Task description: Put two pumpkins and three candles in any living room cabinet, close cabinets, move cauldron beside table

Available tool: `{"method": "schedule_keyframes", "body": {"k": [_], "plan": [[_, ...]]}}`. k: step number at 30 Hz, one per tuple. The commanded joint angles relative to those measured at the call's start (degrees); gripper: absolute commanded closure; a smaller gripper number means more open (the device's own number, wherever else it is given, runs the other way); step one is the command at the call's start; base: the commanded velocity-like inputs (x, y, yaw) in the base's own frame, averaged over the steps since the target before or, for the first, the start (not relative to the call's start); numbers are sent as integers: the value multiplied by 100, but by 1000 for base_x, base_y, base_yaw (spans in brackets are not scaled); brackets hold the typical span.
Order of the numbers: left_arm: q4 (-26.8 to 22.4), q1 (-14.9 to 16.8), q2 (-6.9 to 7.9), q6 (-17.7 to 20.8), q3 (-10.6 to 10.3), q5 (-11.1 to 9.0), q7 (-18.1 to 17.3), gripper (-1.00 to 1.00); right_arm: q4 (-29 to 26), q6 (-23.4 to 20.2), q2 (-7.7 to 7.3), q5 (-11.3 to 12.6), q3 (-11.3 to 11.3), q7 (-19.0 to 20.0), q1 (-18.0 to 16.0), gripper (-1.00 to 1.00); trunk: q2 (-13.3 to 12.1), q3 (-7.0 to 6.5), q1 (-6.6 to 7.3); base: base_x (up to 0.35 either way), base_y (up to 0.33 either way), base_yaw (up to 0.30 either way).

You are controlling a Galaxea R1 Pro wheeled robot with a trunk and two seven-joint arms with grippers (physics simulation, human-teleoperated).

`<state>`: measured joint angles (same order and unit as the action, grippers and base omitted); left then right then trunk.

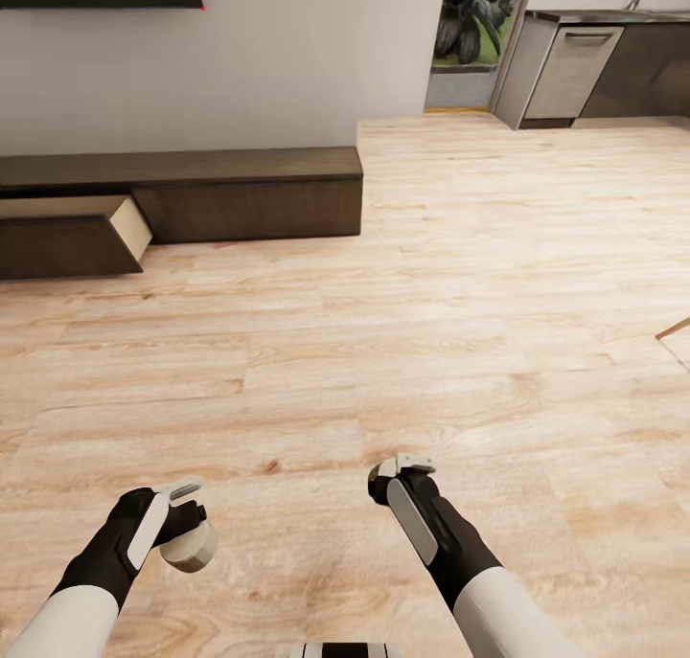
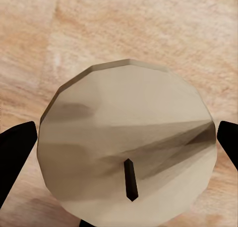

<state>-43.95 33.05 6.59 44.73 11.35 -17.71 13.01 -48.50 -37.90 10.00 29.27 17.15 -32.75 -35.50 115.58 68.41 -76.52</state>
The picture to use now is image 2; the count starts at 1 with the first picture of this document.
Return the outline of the pillar candle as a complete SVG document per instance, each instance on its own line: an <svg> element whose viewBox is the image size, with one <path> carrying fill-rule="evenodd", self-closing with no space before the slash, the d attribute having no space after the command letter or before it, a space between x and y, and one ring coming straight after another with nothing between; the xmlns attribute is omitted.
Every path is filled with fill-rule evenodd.
<svg viewBox="0 0 238 227"><path fill-rule="evenodd" d="M95 227L156 227L205 190L216 139L197 88L128 58L58 88L40 118L37 159L67 212Z"/></svg>

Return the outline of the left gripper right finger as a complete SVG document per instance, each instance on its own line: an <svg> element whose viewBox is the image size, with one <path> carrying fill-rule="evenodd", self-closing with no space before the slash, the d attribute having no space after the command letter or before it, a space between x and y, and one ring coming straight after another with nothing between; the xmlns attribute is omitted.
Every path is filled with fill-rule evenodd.
<svg viewBox="0 0 238 227"><path fill-rule="evenodd" d="M217 139L238 170L238 124L221 121Z"/></svg>

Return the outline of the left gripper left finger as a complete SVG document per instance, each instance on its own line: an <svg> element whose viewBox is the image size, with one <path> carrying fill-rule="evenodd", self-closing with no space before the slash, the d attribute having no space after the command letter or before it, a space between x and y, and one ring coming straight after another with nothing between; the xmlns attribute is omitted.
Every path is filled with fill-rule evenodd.
<svg viewBox="0 0 238 227"><path fill-rule="evenodd" d="M0 209L38 139L34 121L0 134Z"/></svg>

